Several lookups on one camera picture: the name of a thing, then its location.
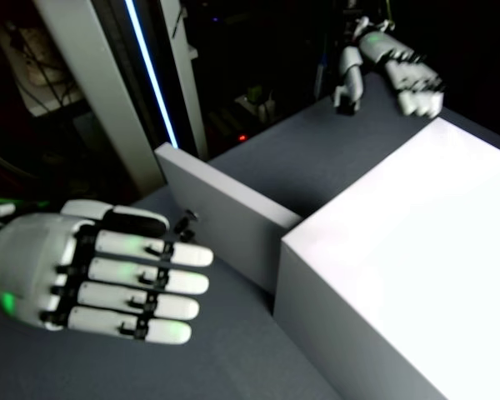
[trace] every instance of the dark tabletop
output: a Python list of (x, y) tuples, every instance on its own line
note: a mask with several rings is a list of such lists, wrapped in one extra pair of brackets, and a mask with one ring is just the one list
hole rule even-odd
[[(403, 117), (383, 80), (369, 75), (355, 117), (328, 99), (211, 164), (306, 217), (381, 162), (428, 120)], [(442, 117), (500, 148), (500, 137), (444, 110)], [(165, 187), (137, 207), (176, 221)], [(339, 399), (274, 322), (272, 299), (222, 260), (205, 273), (199, 316), (179, 347), (82, 332), (47, 332), (0, 310), (0, 399)]]

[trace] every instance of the blue light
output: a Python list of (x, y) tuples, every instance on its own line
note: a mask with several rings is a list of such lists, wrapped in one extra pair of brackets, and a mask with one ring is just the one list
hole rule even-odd
[(141, 29), (141, 24), (139, 23), (137, 12), (135, 11), (135, 5), (133, 4), (133, 0), (125, 0), (125, 2), (127, 13), (130, 15), (130, 19), (132, 20), (133, 31), (135, 32), (135, 36), (137, 37), (137, 41), (139, 43), (139, 48), (141, 49), (142, 59), (144, 60), (144, 64), (147, 67), (148, 76), (150, 77), (150, 83), (152, 84), (153, 91), (156, 95), (157, 105), (159, 106), (159, 111), (161, 111), (163, 121), (165, 122), (165, 127), (167, 128), (168, 136), (170, 137), (172, 145), (175, 148), (178, 148), (178, 142), (176, 141), (176, 136), (174, 135), (173, 125), (170, 123), (170, 119), (168, 118), (167, 107), (165, 106), (165, 102), (163, 101), (161, 89), (159, 88), (158, 78), (156, 77), (156, 73), (153, 71), (152, 60), (150, 59), (150, 53), (148, 52), (148, 47), (144, 40), (143, 30)]

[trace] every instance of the equipment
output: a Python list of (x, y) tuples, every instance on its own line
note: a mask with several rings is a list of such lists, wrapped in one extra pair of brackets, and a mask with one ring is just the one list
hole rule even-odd
[(358, 48), (345, 47), (339, 59), (339, 75), (344, 85), (335, 89), (335, 107), (340, 107), (341, 98), (346, 98), (352, 113), (359, 109), (363, 95), (359, 66), (363, 63), (363, 55), (372, 65), (381, 67), (387, 74), (404, 115), (416, 113), (419, 117), (435, 118), (443, 109), (442, 79), (422, 62), (423, 58), (419, 54), (387, 35), (385, 31), (388, 28), (394, 29), (394, 25), (388, 20), (377, 26), (368, 17), (358, 20), (352, 35), (352, 43), (358, 45)]
[(206, 267), (213, 253), (159, 239), (168, 229), (154, 212), (93, 200), (17, 217), (0, 229), (2, 307), (52, 331), (185, 343), (191, 328), (182, 321), (195, 318), (199, 305), (180, 295), (205, 293), (209, 281), (173, 264)]

